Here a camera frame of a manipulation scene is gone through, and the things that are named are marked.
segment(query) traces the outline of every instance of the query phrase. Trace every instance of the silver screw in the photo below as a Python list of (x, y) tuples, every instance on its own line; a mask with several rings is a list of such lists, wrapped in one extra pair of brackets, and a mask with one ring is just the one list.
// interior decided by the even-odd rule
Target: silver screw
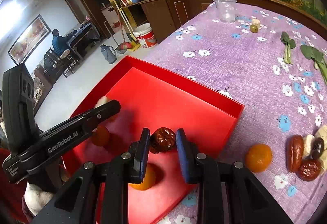
[(204, 160), (205, 158), (207, 158), (207, 155), (204, 153), (197, 153), (197, 158), (199, 160)]
[(128, 160), (132, 155), (129, 152), (125, 152), (122, 154), (122, 159)]
[(90, 161), (88, 161), (88, 162), (85, 162), (84, 163), (84, 168), (85, 169), (90, 169), (90, 168), (92, 168), (93, 167), (93, 163), (92, 162), (90, 162)]
[(236, 161), (236, 162), (234, 163), (234, 166), (235, 166), (236, 168), (238, 168), (238, 169), (241, 169), (241, 168), (244, 167), (244, 165), (243, 165), (243, 163), (242, 163), (241, 161)]

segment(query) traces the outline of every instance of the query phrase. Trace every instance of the plastic cup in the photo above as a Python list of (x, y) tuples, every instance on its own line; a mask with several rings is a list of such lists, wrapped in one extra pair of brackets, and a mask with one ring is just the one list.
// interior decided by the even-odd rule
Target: plastic cup
[(216, 3), (218, 16), (221, 22), (235, 22), (237, 0), (213, 0)]

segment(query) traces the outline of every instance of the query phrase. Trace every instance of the gray kettle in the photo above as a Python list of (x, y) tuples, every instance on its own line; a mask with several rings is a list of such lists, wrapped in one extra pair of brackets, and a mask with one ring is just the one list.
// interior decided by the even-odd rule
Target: gray kettle
[(117, 53), (112, 46), (108, 47), (106, 45), (102, 45), (101, 53), (103, 54), (106, 61), (109, 62), (109, 64), (113, 64), (115, 63), (115, 61), (117, 61), (117, 57), (116, 57)]

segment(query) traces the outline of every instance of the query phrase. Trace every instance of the white and red bucket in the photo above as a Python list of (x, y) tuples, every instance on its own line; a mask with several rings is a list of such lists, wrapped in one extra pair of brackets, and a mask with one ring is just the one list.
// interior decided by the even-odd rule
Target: white and red bucket
[(134, 35), (143, 48), (151, 48), (158, 44), (149, 23), (138, 26), (134, 30)]

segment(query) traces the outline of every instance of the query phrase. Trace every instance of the white food piece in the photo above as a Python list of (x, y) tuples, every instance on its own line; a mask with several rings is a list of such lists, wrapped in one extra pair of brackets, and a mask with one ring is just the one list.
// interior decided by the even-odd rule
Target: white food piece
[(319, 161), (321, 163), (321, 170), (320, 170), (320, 175), (321, 175), (327, 170), (327, 150), (323, 152), (323, 154), (319, 158)]
[(315, 135), (315, 138), (321, 137), (324, 140), (325, 146), (324, 149), (327, 148), (327, 125), (323, 125)]
[(258, 29), (260, 28), (260, 20), (253, 18), (251, 23), (255, 25)]
[(303, 157), (306, 158), (306, 157), (310, 156), (312, 144), (313, 144), (313, 141), (315, 140), (315, 137), (313, 135), (307, 135), (303, 140), (305, 142), (305, 148), (303, 150)]
[(109, 98), (107, 98), (106, 96), (103, 96), (102, 98), (100, 98), (98, 100), (98, 102), (96, 103), (96, 105), (94, 106), (94, 108), (96, 109), (96, 108), (98, 108), (98, 107), (100, 107), (100, 106), (108, 103), (109, 101), (110, 101)]

